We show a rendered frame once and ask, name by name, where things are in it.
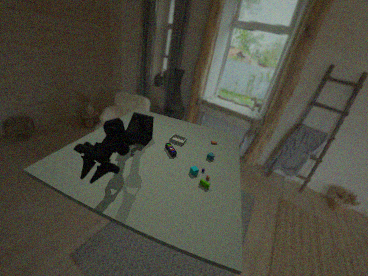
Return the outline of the green rectangular block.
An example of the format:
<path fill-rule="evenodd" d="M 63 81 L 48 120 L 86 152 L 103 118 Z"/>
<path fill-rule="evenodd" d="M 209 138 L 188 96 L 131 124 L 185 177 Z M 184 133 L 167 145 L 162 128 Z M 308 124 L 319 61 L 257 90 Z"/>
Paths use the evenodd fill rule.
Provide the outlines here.
<path fill-rule="evenodd" d="M 203 185 L 204 187 L 208 189 L 211 183 L 207 182 L 206 180 L 201 179 L 199 184 Z"/>

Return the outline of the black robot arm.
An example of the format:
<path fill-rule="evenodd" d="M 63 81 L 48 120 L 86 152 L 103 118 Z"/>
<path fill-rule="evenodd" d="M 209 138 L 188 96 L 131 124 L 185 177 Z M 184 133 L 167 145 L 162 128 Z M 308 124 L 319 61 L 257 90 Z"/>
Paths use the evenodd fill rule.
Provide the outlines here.
<path fill-rule="evenodd" d="M 104 124 L 104 130 L 106 137 L 103 141 L 106 141 L 116 147 L 116 151 L 120 156 L 125 156 L 129 153 L 129 146 L 136 144 L 140 139 L 139 131 L 144 131 L 146 125 L 141 114 L 134 115 L 131 117 L 132 127 L 130 131 L 126 131 L 123 122 L 120 118 L 106 121 Z M 98 150 L 98 143 L 94 146 L 89 142 L 85 142 L 83 145 Z"/>

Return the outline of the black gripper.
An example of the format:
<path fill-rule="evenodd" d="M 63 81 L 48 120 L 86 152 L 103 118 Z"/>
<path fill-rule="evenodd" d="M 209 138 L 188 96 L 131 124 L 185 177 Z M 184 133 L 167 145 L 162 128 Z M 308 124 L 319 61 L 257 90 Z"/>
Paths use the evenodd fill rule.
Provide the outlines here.
<path fill-rule="evenodd" d="M 98 150 L 94 151 L 94 149 L 90 149 L 90 147 L 78 144 L 73 148 L 73 150 L 77 151 L 78 153 L 84 153 L 84 156 L 81 156 L 83 158 L 83 168 L 81 171 L 81 179 L 85 178 L 87 176 L 87 173 L 93 168 L 93 166 L 96 164 L 95 161 L 100 163 L 100 166 L 97 166 L 97 170 L 95 171 L 93 177 L 89 181 L 89 183 L 94 183 L 97 179 L 102 177 L 102 175 L 105 175 L 107 173 L 116 173 L 120 171 L 120 167 L 110 163 L 110 156 L 113 153 L 116 153 L 115 150 L 116 147 L 106 141 L 102 141 L 102 143 L 98 143 Z"/>

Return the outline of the teal cube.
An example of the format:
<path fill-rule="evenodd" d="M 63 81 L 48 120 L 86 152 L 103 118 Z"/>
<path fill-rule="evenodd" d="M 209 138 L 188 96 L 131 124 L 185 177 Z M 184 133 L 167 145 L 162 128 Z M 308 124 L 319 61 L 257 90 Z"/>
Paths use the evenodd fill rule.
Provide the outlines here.
<path fill-rule="evenodd" d="M 208 153 L 207 155 L 207 159 L 209 159 L 210 161 L 213 160 L 215 157 L 215 155 L 213 153 Z"/>
<path fill-rule="evenodd" d="M 194 166 L 190 168 L 190 173 L 192 174 L 192 176 L 198 175 L 199 169 Z"/>

